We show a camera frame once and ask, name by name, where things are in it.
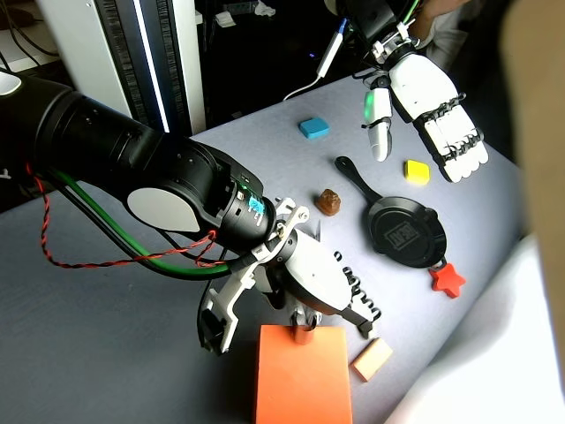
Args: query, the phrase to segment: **brown rock-shaped toy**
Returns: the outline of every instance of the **brown rock-shaped toy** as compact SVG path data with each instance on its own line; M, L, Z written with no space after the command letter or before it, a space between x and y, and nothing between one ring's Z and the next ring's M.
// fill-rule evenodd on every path
M324 190L324 193L315 202L315 205L319 210L322 211L324 215L333 216L339 212L339 207L342 204L342 200L339 198L337 193L333 192L329 188Z

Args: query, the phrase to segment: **gray table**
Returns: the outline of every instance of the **gray table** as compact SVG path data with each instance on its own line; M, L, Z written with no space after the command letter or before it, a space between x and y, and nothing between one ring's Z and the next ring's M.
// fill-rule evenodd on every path
M290 196L311 207L305 227L322 221L321 240L343 253L382 309L380 335L395 353L369 382L350 375L356 423L383 422L441 348L523 228L517 168L489 149L490 161L458 184L435 165L425 187L407 183L408 158L431 162L411 125L393 122L393 154L376 163L360 128L364 86L343 79L286 103L204 132L197 140L221 148L253 170L266 196ZM322 117L330 134L306 140L297 123ZM448 259L466 276L459 299L430 289L424 269L408 269L372 252L362 224L361 194L333 165L348 155L383 195L402 195L435 208L448 234ZM342 210L324 217L313 198L330 187ZM121 205L88 187L117 220L150 249L165 245ZM67 261L123 255L87 219L54 194L49 243ZM252 417L256 340L262 323L286 323L256 291L237 304L240 325L221 358L199 348L195 331L201 283L176 281L140 266L64 270L39 248L41 201L0 216L0 421L23 423L248 422ZM366 345L347 329L349 356Z

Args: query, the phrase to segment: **small orange rectangular block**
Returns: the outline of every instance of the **small orange rectangular block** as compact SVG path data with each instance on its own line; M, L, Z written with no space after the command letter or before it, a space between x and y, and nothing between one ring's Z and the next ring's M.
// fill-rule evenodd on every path
M351 363L359 376L368 382L392 355L392 349L382 339L377 338L368 345Z
M345 331L318 327L297 344L292 327L261 326L256 424L351 424Z

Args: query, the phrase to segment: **robotic hand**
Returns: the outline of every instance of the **robotic hand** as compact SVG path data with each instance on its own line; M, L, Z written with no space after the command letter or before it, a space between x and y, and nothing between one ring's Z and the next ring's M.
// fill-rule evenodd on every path
M227 262L228 282L208 291L200 311L210 350L228 351L237 327L233 306L253 286L277 309L340 314L375 337L380 311L358 279L296 228L308 209L291 199L274 205L257 177L228 155L154 131L68 87L1 70L0 110L0 147L12 159L12 176L26 163L45 178L71 174L119 199L142 223L191 239L213 231L240 255ZM187 279L224 274L211 269Z
M365 124L373 156L384 161L392 148L391 93L406 123L417 128L442 175L451 182L467 178L488 161L483 133L463 109L464 94L427 57L416 54L408 34L414 2L337 0L331 11L345 17L380 67L365 95Z

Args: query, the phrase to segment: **logo on pan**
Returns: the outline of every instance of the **logo on pan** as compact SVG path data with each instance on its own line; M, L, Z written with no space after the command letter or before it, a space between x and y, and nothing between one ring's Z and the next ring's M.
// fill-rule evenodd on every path
M395 228L385 233L385 239L395 250L402 250L412 241L419 238L419 234L407 221L399 223Z

